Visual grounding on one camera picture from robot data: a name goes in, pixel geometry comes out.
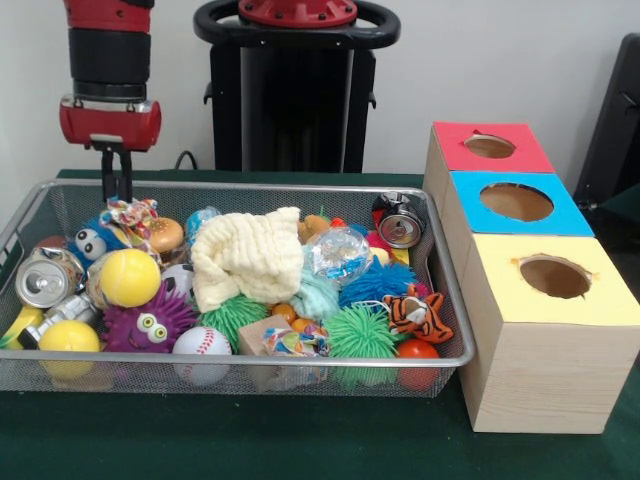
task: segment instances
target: wire mesh basket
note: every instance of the wire mesh basket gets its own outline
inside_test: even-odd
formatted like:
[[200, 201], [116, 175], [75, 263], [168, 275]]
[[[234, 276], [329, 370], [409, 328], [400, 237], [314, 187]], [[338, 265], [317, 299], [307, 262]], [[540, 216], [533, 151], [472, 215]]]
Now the wire mesh basket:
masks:
[[[426, 234], [411, 249], [411, 263], [420, 281], [432, 284], [445, 294], [441, 317], [455, 336], [438, 345], [439, 359], [375, 358], [283, 358], [262, 356], [209, 356], [125, 353], [67, 353], [38, 350], [0, 350], [0, 390], [18, 391], [100, 391], [121, 393], [203, 393], [203, 394], [299, 394], [334, 396], [425, 396], [434, 397], [458, 366], [475, 353], [467, 318], [451, 258], [436, 208], [428, 194], [416, 189], [381, 187], [311, 187], [248, 184], [136, 182], [137, 198], [154, 198], [159, 213], [181, 222], [195, 210], [213, 205], [222, 212], [265, 214], [282, 206], [297, 206], [301, 215], [317, 213], [321, 206], [347, 223], [373, 228], [371, 205], [382, 192], [393, 190], [408, 195], [418, 214], [426, 221]], [[99, 212], [103, 204], [100, 184], [93, 180], [57, 180], [35, 187], [0, 234], [0, 334], [18, 315], [21, 304], [14, 289], [19, 263], [36, 243], [51, 235], [73, 237], [82, 223]], [[52, 379], [43, 364], [91, 362], [91, 371], [74, 381]], [[183, 382], [176, 366], [226, 371], [222, 380], [207, 387]], [[408, 389], [398, 380], [400, 369], [424, 374], [432, 379], [420, 391]], [[298, 386], [309, 369], [321, 372], [326, 380]], [[276, 389], [258, 390], [256, 375], [284, 379]], [[346, 384], [345, 374], [358, 378]]]

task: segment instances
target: baseball stitching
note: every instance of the baseball stitching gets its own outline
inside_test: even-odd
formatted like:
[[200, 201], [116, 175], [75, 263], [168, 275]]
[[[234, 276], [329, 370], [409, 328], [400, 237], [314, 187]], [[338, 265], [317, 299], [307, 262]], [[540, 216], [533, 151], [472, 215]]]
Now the baseball stitching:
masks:
[[[211, 345], [213, 345], [214, 338], [215, 338], [214, 330], [207, 328], [207, 332], [204, 334], [202, 343], [196, 349], [196, 353], [200, 355], [205, 355], [207, 351], [211, 348]], [[187, 382], [191, 380], [191, 374], [193, 373], [194, 368], [195, 368], [195, 365], [193, 363], [185, 365], [184, 370], [182, 371], [182, 374], [184, 375], [184, 379]]]

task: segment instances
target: blue box lid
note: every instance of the blue box lid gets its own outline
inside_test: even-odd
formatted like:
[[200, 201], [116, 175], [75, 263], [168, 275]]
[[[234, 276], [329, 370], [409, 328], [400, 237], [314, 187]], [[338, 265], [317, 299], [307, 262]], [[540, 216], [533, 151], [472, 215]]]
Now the blue box lid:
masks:
[[594, 236], [555, 174], [451, 172], [451, 177], [475, 233]]

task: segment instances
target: cardboard box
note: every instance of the cardboard box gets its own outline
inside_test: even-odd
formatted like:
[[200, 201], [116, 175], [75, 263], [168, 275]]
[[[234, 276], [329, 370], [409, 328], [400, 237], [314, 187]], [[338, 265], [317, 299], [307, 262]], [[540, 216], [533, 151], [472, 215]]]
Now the cardboard box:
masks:
[[599, 242], [474, 234], [461, 288], [474, 430], [601, 433], [640, 347], [640, 307]]
[[[264, 332], [268, 328], [291, 330], [282, 315], [274, 315], [238, 330], [239, 350], [242, 355], [268, 355], [264, 343]], [[304, 385], [315, 385], [327, 379], [325, 367], [261, 366], [247, 367], [249, 375], [259, 393], [286, 391]]]
[[436, 122], [423, 189], [433, 196], [440, 214], [450, 171], [555, 172], [528, 125]]
[[472, 233], [593, 236], [556, 175], [451, 172], [451, 181], [441, 216], [458, 277]]

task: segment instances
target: googly eye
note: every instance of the googly eye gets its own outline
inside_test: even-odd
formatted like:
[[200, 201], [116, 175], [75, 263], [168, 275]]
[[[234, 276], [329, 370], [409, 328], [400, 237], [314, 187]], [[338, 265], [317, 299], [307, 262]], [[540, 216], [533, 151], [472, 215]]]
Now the googly eye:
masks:
[[156, 317], [150, 313], [141, 313], [138, 317], [138, 330], [141, 332], [149, 332], [156, 324]]
[[157, 323], [147, 332], [147, 338], [151, 343], [162, 343], [167, 339], [167, 328]]
[[98, 236], [98, 232], [91, 229], [80, 230], [76, 234], [76, 247], [89, 260], [97, 260], [107, 253], [107, 242]]

